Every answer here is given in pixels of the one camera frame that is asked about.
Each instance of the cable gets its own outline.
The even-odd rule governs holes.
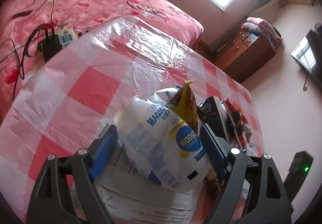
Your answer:
[[[62,26],[62,25],[68,24],[68,22],[62,22],[60,24],[58,22],[55,23],[53,15],[54,15],[54,10],[55,10],[55,6],[56,6],[56,1],[55,0],[52,0],[52,1],[53,1],[53,8],[52,8],[52,11],[51,11],[51,14],[50,14],[50,20],[51,20],[52,24],[57,25],[59,27]],[[41,6],[37,10],[35,10],[35,12],[30,16],[35,15],[44,6],[44,4],[47,4],[48,2],[49,2],[49,0],[44,0],[44,2],[41,4]]]
[[[34,38],[33,40],[32,40],[32,42],[34,42],[35,40],[37,40],[38,38],[40,38],[40,37],[42,37],[42,36],[44,36],[45,34],[39,34],[36,38]],[[23,44],[23,45],[21,45],[21,46],[19,46],[19,47],[17,47],[16,48],[16,51],[18,51],[19,49],[21,49],[21,48],[23,48],[25,46],[25,44]],[[14,52],[14,50],[12,50],[12,51],[10,51],[2,60],[0,60],[0,64],[3,62],[3,61],[5,61],[9,56],[10,56],[10,54],[11,53],[13,53]]]
[[[308,88],[305,86],[305,85],[306,85],[307,80],[308,80],[308,73],[306,73],[306,78],[305,78],[305,82],[304,82],[304,85],[303,85],[303,91],[304,91],[304,92],[308,90]]]
[[[14,45],[14,42],[13,42],[13,40],[12,40],[12,38],[7,38],[7,39],[5,39],[3,42],[2,42],[2,44],[0,45],[0,48],[7,42],[7,41],[11,41],[12,42],[12,45],[13,45],[13,48],[14,48],[14,52],[16,53],[16,56],[17,56],[17,59],[18,59],[18,66],[20,65],[20,59],[19,59],[19,55],[18,55],[18,52],[17,52],[17,50],[16,50],[16,46]]]
[[[29,38],[27,39],[27,42],[25,44],[24,51],[22,53],[21,62],[19,64],[19,72],[17,74],[16,81],[15,81],[14,87],[13,87],[12,101],[14,101],[14,96],[15,96],[15,93],[16,93],[16,88],[17,88],[17,83],[18,83],[19,77],[21,77],[22,80],[25,79],[25,70],[24,70],[24,59],[25,59],[25,56],[27,56],[27,57],[34,57],[34,56],[29,55],[29,52],[28,52],[29,45],[33,41],[33,37],[40,30],[45,30],[46,39],[47,39],[47,41],[49,41],[49,34],[48,34],[48,29],[47,29],[48,26],[50,26],[50,28],[52,30],[52,39],[55,40],[55,30],[54,30],[54,27],[52,25],[50,25],[50,24],[42,24],[42,25],[36,27],[34,29],[34,31],[30,34]]]

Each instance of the yellow wrapper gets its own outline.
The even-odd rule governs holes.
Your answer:
[[[184,86],[165,106],[180,116],[198,134],[197,102],[189,86],[192,82],[185,81]]]

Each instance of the power adapter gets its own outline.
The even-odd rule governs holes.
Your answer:
[[[77,39],[73,29],[58,30],[55,33],[55,39],[52,39],[52,36],[53,35],[51,34],[37,45],[37,50],[42,51],[45,62]]]
[[[45,62],[62,50],[62,44],[60,44],[58,36],[55,35],[55,39],[52,39],[52,37],[50,35],[49,39],[45,38],[37,45],[37,50],[42,51]]]

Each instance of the red and white checkered tablecloth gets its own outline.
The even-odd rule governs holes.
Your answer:
[[[25,221],[48,154],[69,156],[87,148],[131,97],[182,86],[187,79],[194,79],[191,88],[198,103],[215,95],[240,107],[263,152],[256,110],[243,86],[169,35],[123,16],[77,39],[19,92],[0,127],[4,198]]]

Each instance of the snack bag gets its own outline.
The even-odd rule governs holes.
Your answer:
[[[227,143],[230,147],[236,147],[246,152],[247,143],[252,135],[250,128],[244,126],[248,122],[242,112],[235,108],[229,99],[224,99],[223,103],[227,110]]]
[[[223,190],[224,181],[219,175],[217,175],[212,165],[210,165],[206,180],[210,197],[212,201],[215,202],[219,197],[220,192]]]
[[[225,118],[219,98],[211,96],[203,104],[199,104],[198,116],[203,123],[207,123],[210,126],[217,137],[223,138],[228,142]]]
[[[189,86],[192,82],[192,80],[185,81],[183,88],[180,89],[165,106],[181,117],[197,134],[197,102],[194,93]]]
[[[129,160],[148,179],[185,193],[207,175],[209,162],[199,137],[166,107],[135,96],[114,122]]]

